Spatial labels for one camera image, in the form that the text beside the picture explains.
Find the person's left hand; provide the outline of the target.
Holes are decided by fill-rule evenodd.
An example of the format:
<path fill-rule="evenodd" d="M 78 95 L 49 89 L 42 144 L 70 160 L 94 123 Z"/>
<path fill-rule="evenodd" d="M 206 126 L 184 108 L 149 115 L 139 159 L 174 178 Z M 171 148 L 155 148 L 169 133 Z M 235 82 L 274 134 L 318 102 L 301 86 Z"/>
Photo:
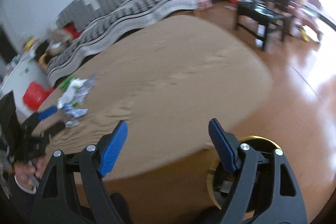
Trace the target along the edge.
<path fill-rule="evenodd" d="M 33 183 L 30 177 L 35 176 L 36 178 L 41 179 L 46 166 L 47 160 L 45 156 L 38 158 L 35 166 L 24 162 L 16 162 L 14 164 L 15 181 L 19 187 L 25 191 L 34 192 L 37 186 Z"/>

